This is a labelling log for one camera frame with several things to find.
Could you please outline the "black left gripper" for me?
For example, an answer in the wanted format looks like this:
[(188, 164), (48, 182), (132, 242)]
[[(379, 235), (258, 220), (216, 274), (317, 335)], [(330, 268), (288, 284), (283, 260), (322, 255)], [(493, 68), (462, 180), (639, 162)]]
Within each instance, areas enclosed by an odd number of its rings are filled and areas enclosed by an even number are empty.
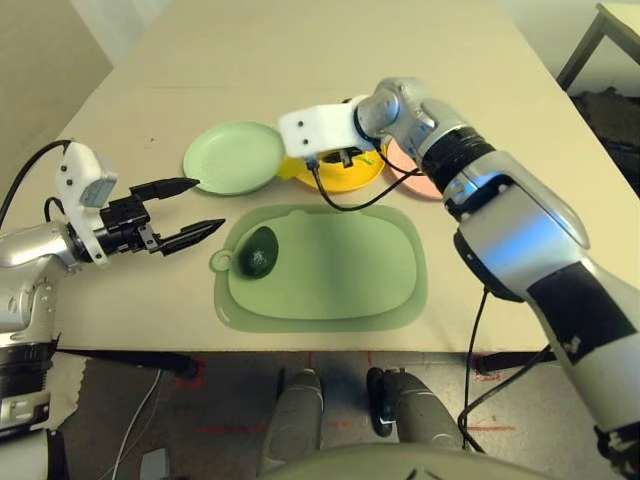
[(97, 239), (102, 250), (106, 255), (147, 250), (168, 256), (214, 234), (224, 225), (225, 219), (196, 222), (174, 235), (161, 238), (151, 228), (151, 217), (144, 206), (147, 200), (180, 195), (199, 183), (197, 179), (175, 177), (130, 187), (128, 196), (110, 201), (99, 211), (103, 227), (97, 231)]

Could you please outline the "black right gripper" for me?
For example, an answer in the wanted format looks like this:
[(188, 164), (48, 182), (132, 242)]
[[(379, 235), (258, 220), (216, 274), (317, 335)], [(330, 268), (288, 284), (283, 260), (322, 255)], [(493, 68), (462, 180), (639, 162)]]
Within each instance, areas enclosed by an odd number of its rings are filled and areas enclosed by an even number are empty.
[(360, 154), (360, 149), (348, 147), (325, 152), (320, 156), (320, 161), (325, 164), (340, 164), (344, 168), (350, 168), (354, 164), (354, 158)]

